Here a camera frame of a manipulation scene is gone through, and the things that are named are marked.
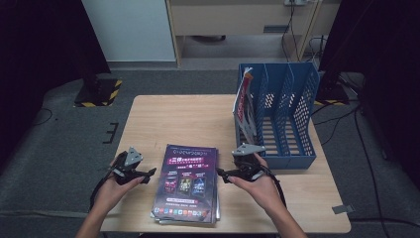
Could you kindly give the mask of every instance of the wooden table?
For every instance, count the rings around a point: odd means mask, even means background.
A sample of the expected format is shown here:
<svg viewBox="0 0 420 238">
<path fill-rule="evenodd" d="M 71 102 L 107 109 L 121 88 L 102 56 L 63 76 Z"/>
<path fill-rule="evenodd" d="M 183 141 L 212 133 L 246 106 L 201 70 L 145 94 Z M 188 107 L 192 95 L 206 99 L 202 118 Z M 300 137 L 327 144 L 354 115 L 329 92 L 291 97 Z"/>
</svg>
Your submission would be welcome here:
<svg viewBox="0 0 420 238">
<path fill-rule="evenodd" d="M 139 171 L 157 168 L 149 184 L 130 191 L 108 214 L 101 230 L 124 232 L 276 233 L 265 212 L 243 190 L 219 177 L 221 220 L 214 228 L 161 225 L 150 217 L 166 144 L 216 147 L 219 167 L 235 168 L 236 149 L 232 107 L 235 95 L 141 95 L 134 100 L 116 155 L 135 147 L 144 160 Z M 332 207 L 342 200 L 324 152 L 310 124 L 317 158 L 305 171 L 277 171 L 287 207 L 307 233 L 347 233 L 346 213 Z"/>
</svg>

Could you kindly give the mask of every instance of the black curtain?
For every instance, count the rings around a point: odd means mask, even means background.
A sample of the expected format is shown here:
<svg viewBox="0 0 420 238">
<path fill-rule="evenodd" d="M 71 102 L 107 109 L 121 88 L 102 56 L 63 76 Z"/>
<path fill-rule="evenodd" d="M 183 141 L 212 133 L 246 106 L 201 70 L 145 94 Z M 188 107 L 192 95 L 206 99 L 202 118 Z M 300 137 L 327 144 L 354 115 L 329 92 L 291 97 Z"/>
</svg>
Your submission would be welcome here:
<svg viewBox="0 0 420 238">
<path fill-rule="evenodd" d="M 80 0 L 0 0 L 0 168 L 50 89 L 110 72 Z"/>
<path fill-rule="evenodd" d="M 362 73 L 360 100 L 387 159 L 420 187 L 419 0 L 342 0 L 320 62 L 324 86 Z"/>
</svg>

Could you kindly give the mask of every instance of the power outlet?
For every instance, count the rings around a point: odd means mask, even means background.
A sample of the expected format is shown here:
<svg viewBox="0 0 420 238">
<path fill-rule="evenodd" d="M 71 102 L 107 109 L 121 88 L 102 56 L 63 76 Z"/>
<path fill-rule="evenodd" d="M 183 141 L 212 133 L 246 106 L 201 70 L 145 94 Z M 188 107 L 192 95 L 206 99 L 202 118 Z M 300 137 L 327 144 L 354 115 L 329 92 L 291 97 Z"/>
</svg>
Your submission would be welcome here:
<svg viewBox="0 0 420 238">
<path fill-rule="evenodd" d="M 308 4 L 308 0 L 284 0 L 284 5 L 285 6 L 304 6 L 306 4 Z"/>
</svg>

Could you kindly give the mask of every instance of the person's right hand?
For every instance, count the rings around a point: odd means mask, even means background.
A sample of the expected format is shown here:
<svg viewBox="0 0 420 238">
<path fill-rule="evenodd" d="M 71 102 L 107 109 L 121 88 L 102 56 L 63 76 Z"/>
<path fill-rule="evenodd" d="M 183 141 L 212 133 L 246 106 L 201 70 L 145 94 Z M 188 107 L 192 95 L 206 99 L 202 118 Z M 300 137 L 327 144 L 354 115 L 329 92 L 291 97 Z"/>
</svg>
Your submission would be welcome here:
<svg viewBox="0 0 420 238">
<path fill-rule="evenodd" d="M 266 161 L 260 155 L 257 153 L 254 155 L 263 166 L 267 167 Z M 265 211 L 271 207 L 284 206 L 274 181 L 267 175 L 263 175 L 255 181 L 246 181 L 237 177 L 228 177 L 228 180 L 247 191 Z"/>
</svg>

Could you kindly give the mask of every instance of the white wall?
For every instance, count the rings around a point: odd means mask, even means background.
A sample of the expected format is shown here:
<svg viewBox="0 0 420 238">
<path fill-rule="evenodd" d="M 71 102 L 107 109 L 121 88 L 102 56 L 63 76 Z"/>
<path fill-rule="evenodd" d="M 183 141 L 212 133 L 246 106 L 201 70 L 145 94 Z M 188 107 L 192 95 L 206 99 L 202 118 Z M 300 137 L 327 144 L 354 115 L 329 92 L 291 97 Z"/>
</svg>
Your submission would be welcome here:
<svg viewBox="0 0 420 238">
<path fill-rule="evenodd" d="M 82 0 L 107 61 L 175 61 L 164 0 Z"/>
</svg>

